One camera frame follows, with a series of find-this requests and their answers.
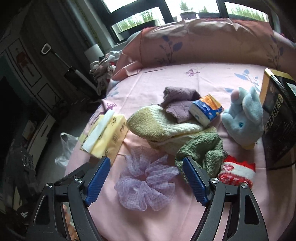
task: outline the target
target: black window frame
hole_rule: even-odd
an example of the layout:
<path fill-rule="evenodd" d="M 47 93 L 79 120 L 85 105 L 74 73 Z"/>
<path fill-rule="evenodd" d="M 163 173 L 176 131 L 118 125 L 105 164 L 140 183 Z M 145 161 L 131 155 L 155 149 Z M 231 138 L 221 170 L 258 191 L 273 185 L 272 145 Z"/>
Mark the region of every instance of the black window frame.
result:
<path fill-rule="evenodd" d="M 113 25 L 117 24 L 118 22 L 129 18 L 137 13 L 158 7 L 160 9 L 160 12 L 163 16 L 163 20 L 165 23 L 172 23 L 174 22 L 173 17 L 170 13 L 170 10 L 166 4 L 165 0 L 136 0 L 130 4 L 127 4 L 113 12 L 110 12 L 106 4 L 103 0 L 89 0 L 90 3 L 93 5 L 94 10 L 97 12 L 98 16 L 102 20 L 103 24 L 106 26 L 108 32 L 110 33 L 111 37 L 113 38 L 114 42 L 116 44 L 124 42 L 124 40 L 119 40 L 117 37 L 114 29 L 112 28 Z M 251 7 L 253 9 L 259 10 L 263 13 L 266 13 L 268 15 L 269 24 L 271 25 L 272 29 L 274 29 L 274 21 L 272 17 L 272 10 L 270 7 L 264 2 L 264 1 L 258 1 L 258 0 L 216 0 L 219 13 L 215 13 L 215 15 L 221 17 L 221 18 L 229 18 L 229 13 L 227 12 L 227 8 L 225 5 L 225 2 L 240 4 L 246 7 Z M 231 16 L 235 19 L 250 19 L 247 17 L 235 15 Z"/>

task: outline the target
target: window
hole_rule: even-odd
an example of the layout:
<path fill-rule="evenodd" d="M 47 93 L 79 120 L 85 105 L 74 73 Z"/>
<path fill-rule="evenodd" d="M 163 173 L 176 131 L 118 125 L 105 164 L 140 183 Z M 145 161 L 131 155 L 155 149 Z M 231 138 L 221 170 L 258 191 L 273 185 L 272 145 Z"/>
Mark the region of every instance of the window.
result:
<path fill-rule="evenodd" d="M 225 2 L 225 6 L 230 18 L 268 22 L 268 15 L 254 8 L 230 2 Z"/>
<path fill-rule="evenodd" d="M 150 26 L 192 18 L 236 18 L 269 22 L 262 0 L 89 0 L 115 43 Z"/>

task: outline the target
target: green fuzzy cloth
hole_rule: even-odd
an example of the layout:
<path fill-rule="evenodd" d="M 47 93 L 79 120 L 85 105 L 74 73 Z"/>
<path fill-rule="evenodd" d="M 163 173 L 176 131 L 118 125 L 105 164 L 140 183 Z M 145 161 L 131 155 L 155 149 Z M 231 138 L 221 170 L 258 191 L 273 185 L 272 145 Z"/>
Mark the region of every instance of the green fuzzy cloth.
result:
<path fill-rule="evenodd" d="M 188 182 L 183 172 L 184 157 L 191 156 L 199 168 L 206 170 L 210 177 L 216 177 L 227 155 L 223 150 L 222 139 L 217 133 L 203 133 L 180 148 L 175 157 L 175 164 Z"/>

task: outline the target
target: gray curtain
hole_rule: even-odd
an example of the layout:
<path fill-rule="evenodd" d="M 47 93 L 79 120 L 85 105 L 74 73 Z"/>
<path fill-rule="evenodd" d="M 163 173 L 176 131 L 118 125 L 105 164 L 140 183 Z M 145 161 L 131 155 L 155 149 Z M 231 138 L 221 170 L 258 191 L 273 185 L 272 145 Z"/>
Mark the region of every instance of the gray curtain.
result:
<path fill-rule="evenodd" d="M 89 41 L 67 0 L 34 0 L 24 20 L 21 38 L 38 67 L 53 87 L 68 103 L 84 97 L 69 83 L 64 74 L 68 70 L 52 53 L 41 56 L 47 42 L 70 66 L 77 68 L 89 80 L 89 61 L 84 51 L 93 45 Z"/>

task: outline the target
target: blue gripper pad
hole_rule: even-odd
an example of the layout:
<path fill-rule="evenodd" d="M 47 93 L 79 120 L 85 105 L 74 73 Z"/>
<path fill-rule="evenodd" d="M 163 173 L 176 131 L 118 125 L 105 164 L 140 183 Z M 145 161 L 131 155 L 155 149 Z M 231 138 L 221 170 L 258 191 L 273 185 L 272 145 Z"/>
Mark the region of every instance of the blue gripper pad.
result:
<path fill-rule="evenodd" d="M 209 202 L 206 195 L 206 187 L 187 157 L 183 159 L 183 171 L 188 179 L 196 200 L 205 207 Z"/>
<path fill-rule="evenodd" d="M 95 202 L 99 196 L 99 193 L 102 189 L 102 186 L 108 176 L 108 173 L 111 168 L 111 162 L 108 157 L 102 162 L 98 170 L 96 171 L 93 179 L 91 180 L 88 189 L 87 189 L 87 197 L 85 198 L 85 204 L 90 206 L 93 202 Z"/>

